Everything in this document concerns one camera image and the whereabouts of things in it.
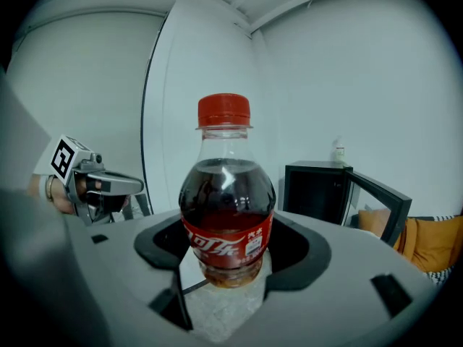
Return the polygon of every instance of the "black slot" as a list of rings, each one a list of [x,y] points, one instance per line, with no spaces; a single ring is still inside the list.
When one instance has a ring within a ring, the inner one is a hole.
[[[396,316],[412,303],[412,298],[393,275],[378,275],[371,279],[391,317]]]
[[[101,243],[102,241],[106,241],[106,240],[108,240],[108,237],[103,234],[97,234],[97,235],[92,236],[92,241],[95,244]]]

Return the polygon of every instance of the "red bottle cap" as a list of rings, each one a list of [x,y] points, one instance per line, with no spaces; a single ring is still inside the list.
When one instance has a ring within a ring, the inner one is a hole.
[[[249,100],[238,94],[212,94],[197,105],[199,129],[214,126],[250,127]]]

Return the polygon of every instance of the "cola bottle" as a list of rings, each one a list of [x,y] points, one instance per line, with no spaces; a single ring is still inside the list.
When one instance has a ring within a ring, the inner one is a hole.
[[[247,144],[248,100],[215,94],[198,103],[203,143],[179,196],[182,222],[204,276],[235,288],[259,273],[275,191]]]

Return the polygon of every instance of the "orange cushion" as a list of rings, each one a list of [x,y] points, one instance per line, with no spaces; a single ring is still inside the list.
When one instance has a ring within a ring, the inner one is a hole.
[[[405,233],[404,233],[403,231],[400,233],[399,238],[397,238],[396,243],[395,243],[395,245],[393,246],[393,248],[394,248],[398,253],[402,253],[402,251],[403,251],[402,249],[400,249],[400,240],[401,240],[401,239],[403,240],[402,236],[405,237]]]
[[[384,228],[388,223],[391,211],[387,208],[384,210],[359,211],[359,228],[375,234],[377,237],[383,235]]]
[[[415,253],[415,247],[417,245],[417,220],[416,218],[408,218],[405,222],[405,244],[402,254],[409,261],[412,261],[413,254]]]
[[[451,251],[459,231],[459,220],[416,221],[417,237],[412,262],[424,272],[445,270],[449,267]]]
[[[452,220],[457,220],[459,222],[459,229],[456,234],[454,248],[451,250],[449,266],[455,265],[463,247],[463,216],[455,217]]]

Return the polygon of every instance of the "red label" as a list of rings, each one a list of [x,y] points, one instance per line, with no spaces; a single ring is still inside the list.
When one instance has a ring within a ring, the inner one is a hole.
[[[267,248],[273,212],[259,225],[232,234],[217,234],[196,228],[182,216],[196,257],[207,265],[223,269],[245,266]]]

